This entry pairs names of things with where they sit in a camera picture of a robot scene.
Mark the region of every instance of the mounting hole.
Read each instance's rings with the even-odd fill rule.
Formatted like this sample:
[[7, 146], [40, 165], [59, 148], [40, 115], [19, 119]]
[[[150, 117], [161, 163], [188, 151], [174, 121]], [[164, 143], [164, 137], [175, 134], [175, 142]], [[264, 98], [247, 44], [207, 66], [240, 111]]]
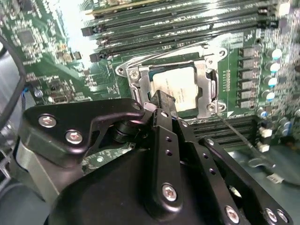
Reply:
[[166, 151], [165, 151], [165, 154], [166, 154], [167, 156], [172, 156], [172, 155], [173, 155], [172, 152], [171, 152], [170, 150], [166, 150]]
[[161, 111], [161, 114], [162, 114], [164, 117], [168, 117], [168, 116], [169, 116], [165, 111]]
[[141, 110], [141, 107], [137, 103], [133, 103], [132, 107], [134, 107], [136, 110]]
[[225, 109], [225, 105], [220, 105], [220, 106], [219, 106], [219, 110], [222, 111], [222, 110], [224, 110], [224, 109]]
[[119, 69], [118, 69], [118, 72], [119, 72], [119, 74], [123, 74], [123, 73], [124, 73], [124, 70], [123, 70], [122, 68], [119, 68]]
[[220, 51], [219, 56], [225, 56], [226, 52], [225, 51]]
[[258, 38], [258, 39], [255, 40], [255, 44], [259, 45], [261, 43], [262, 43], [262, 40], [260, 38]]
[[216, 175], [216, 172], [215, 172], [213, 169], [210, 169], [210, 173], [211, 173], [212, 175]]

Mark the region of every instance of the microchip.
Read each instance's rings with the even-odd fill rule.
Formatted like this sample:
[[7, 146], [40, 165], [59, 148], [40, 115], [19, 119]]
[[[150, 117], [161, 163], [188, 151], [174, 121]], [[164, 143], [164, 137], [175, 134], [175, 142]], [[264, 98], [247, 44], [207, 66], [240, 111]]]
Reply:
[[30, 45], [35, 43], [35, 39], [31, 30], [23, 30], [17, 33], [17, 36], [22, 45]]
[[285, 83], [286, 82], [286, 77], [282, 76], [278, 78], [278, 83]]
[[251, 57], [254, 56], [255, 49], [254, 48], [241, 48], [240, 55], [242, 57]]
[[81, 29], [82, 35], [84, 37], [92, 36], [94, 34], [94, 30], [92, 27], [85, 27]]
[[239, 96], [240, 96], [241, 99], [251, 98], [251, 95], [252, 95], [251, 90], [242, 91], [242, 92], [239, 93]]
[[243, 80], [249, 80], [253, 78], [253, 70], [239, 71], [239, 76]]
[[240, 101], [239, 102], [240, 108], [250, 108], [251, 107], [251, 101]]
[[242, 90], [251, 89], [253, 85], [252, 81], [240, 81], [240, 88]]
[[293, 94], [293, 96], [292, 96], [292, 100], [297, 100], [299, 98], [300, 98], [300, 93]]
[[74, 57], [76, 60], [81, 60], [82, 58], [80, 52], [74, 52]]
[[256, 59], [240, 60], [240, 67], [241, 68], [253, 68], [256, 63], [257, 63]]

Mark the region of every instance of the green circuit board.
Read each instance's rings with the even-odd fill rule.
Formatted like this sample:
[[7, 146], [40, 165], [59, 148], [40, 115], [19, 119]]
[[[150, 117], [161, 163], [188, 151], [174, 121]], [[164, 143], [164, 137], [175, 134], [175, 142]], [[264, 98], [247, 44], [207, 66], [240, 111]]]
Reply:
[[[217, 66], [218, 99], [226, 104], [220, 115], [259, 112], [273, 122], [277, 143], [287, 132], [280, 130], [284, 117], [292, 122], [288, 133], [300, 133], [298, 7], [287, 0], [1, 0], [0, 31], [23, 59], [37, 105], [131, 98], [117, 66], [230, 34], [215, 43], [228, 51]], [[270, 58], [270, 49], [282, 56]], [[270, 71], [276, 63], [280, 70]], [[242, 78], [249, 70], [250, 77]], [[269, 76], [277, 79], [275, 86], [266, 83]], [[272, 101], [266, 91], [274, 93]], [[193, 124], [215, 120], [196, 118], [197, 111], [179, 116]]]

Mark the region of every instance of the integrated circuit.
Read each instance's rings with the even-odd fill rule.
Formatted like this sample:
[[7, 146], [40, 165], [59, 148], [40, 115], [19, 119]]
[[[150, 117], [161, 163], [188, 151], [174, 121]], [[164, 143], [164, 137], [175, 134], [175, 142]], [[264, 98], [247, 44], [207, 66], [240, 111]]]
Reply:
[[242, 57], [252, 57], [254, 56], [255, 48], [241, 48], [240, 55]]
[[22, 30], [17, 32], [17, 36], [22, 45], [30, 45], [35, 43], [35, 39], [33, 37], [31, 30]]

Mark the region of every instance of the surface-mount component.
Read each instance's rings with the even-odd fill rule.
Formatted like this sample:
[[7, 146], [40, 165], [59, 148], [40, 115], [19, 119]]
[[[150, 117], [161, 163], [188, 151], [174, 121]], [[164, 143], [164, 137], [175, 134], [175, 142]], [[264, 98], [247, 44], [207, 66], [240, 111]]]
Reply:
[[277, 49], [268, 49], [267, 56], [274, 60], [278, 60], [282, 56], [282, 51], [278, 48]]
[[265, 65], [265, 69], [270, 71], [270, 72], [277, 72], [280, 69], [280, 64], [279, 63], [274, 63], [274, 62], [268, 62]]
[[22, 30], [17, 32], [17, 36], [22, 45], [30, 45], [35, 43], [35, 39], [33, 37], [31, 30]]
[[261, 142], [257, 143], [257, 147], [260, 152], [267, 152], [270, 150], [270, 146], [268, 144], [263, 144]]
[[242, 57], [252, 57], [255, 54], [255, 48], [241, 48], [240, 55]]
[[239, 71], [239, 78], [243, 80], [250, 80], [254, 78], [255, 71], [253, 70], [245, 70], [245, 71]]
[[277, 78], [272, 76], [265, 77], [263, 81], [269, 87], [274, 87], [277, 84]]
[[272, 101], [275, 98], [275, 93], [270, 91], [270, 90], [265, 90], [262, 93], [262, 97], [266, 100], [266, 101]]

